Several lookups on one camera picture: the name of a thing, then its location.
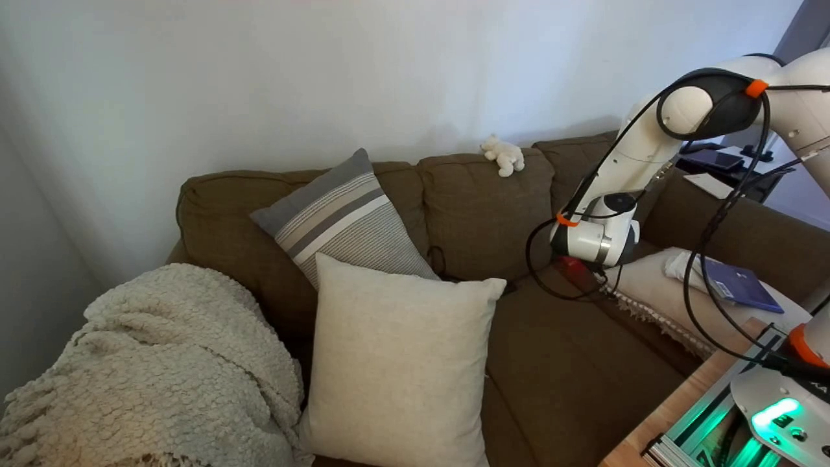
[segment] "couch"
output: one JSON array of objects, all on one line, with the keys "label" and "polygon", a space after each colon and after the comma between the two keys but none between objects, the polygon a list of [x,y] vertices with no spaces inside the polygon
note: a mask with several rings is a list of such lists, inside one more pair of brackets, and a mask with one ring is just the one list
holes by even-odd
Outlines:
[{"label": "couch", "polygon": [[[438,274],[510,280],[491,333],[482,402],[491,465],[596,465],[704,359],[657,325],[632,320],[610,295],[560,302],[528,278],[528,232],[569,201],[610,141],[613,136],[543,141],[525,151],[527,169],[509,180],[473,153],[373,167],[409,238]],[[305,373],[314,289],[250,212],[316,175],[228,172],[185,181],[177,211],[182,241],[173,251],[180,262],[215,267],[247,285]],[[683,176],[666,176],[639,212],[639,254],[692,246],[713,207]],[[550,289],[573,293],[588,285],[583,271],[543,267],[545,238],[531,251]],[[713,251],[758,271],[803,307],[824,293],[830,278],[830,236],[751,201],[736,206]]]}]

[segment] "wooden table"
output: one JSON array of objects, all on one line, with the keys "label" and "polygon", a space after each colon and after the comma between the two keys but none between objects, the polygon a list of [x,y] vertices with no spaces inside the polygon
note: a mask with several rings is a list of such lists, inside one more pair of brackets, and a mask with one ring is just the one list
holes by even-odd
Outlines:
[{"label": "wooden table", "polygon": [[[732,342],[735,350],[746,350],[749,342]],[[710,383],[715,383],[728,369],[735,359],[715,350],[710,352],[692,377],[687,377],[648,418],[641,421],[618,447],[601,459],[601,467],[639,467],[653,465],[644,459],[645,447],[666,434],[671,424],[691,411]]]}]

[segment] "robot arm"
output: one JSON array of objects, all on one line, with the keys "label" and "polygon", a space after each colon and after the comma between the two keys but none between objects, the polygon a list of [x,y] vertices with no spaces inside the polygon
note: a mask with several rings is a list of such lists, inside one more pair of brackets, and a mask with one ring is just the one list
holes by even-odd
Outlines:
[{"label": "robot arm", "polygon": [[740,133],[767,111],[772,133],[830,193],[830,49],[781,67],[770,58],[742,58],[683,76],[657,94],[618,136],[613,151],[557,212],[553,249],[613,267],[639,241],[641,194],[671,164],[683,141]]}]

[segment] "couch armrest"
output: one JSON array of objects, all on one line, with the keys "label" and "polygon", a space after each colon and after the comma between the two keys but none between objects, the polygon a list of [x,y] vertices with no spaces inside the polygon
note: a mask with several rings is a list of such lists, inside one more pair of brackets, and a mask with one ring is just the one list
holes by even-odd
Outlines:
[{"label": "couch armrest", "polygon": [[[675,175],[644,223],[644,241],[662,249],[692,249],[715,207],[715,198]],[[746,198],[735,206],[707,251],[724,262],[754,271],[807,310],[830,285],[830,234]]]}]

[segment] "gray striped pillow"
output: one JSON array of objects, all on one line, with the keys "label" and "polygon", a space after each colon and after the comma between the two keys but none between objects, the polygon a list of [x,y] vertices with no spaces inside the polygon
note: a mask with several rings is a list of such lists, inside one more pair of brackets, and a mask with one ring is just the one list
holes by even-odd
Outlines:
[{"label": "gray striped pillow", "polygon": [[362,149],[311,184],[253,211],[251,217],[314,285],[316,251],[370,271],[436,278],[373,176]]}]

